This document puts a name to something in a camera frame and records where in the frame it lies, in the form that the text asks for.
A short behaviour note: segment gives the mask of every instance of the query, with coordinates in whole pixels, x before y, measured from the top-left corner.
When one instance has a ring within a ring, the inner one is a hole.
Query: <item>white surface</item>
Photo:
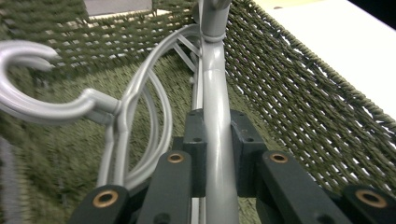
[[[395,30],[346,0],[267,12],[396,119]]]

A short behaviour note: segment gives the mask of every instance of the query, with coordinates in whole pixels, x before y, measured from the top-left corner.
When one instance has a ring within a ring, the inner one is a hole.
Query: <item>woven texture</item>
[[[48,102],[68,102],[88,87],[120,98],[156,43],[191,23],[191,4],[156,1],[150,12],[93,20],[81,0],[1,1],[1,39],[44,43],[62,56],[51,73],[13,69],[10,76],[26,94]],[[250,1],[233,2],[224,42],[231,108],[247,113],[270,149],[292,153],[326,189],[361,183],[396,194],[392,118]],[[173,107],[174,135],[182,135],[191,72],[173,54],[155,72]],[[136,115],[132,163],[149,132],[143,104]],[[0,134],[16,146],[23,220],[67,220],[94,188],[104,128],[87,120],[43,127],[0,113]],[[240,204],[241,222],[257,223],[254,200]]]

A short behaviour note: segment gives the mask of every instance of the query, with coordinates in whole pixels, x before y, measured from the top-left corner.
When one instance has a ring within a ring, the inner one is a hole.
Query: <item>gray metal hook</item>
[[[0,109],[17,118],[43,124],[63,124],[83,116],[104,123],[108,115],[118,113],[119,100],[94,89],[86,89],[70,103],[50,104],[27,96],[7,78],[7,68],[12,64],[47,71],[52,67],[47,60],[56,57],[56,51],[45,45],[20,40],[0,42]]]

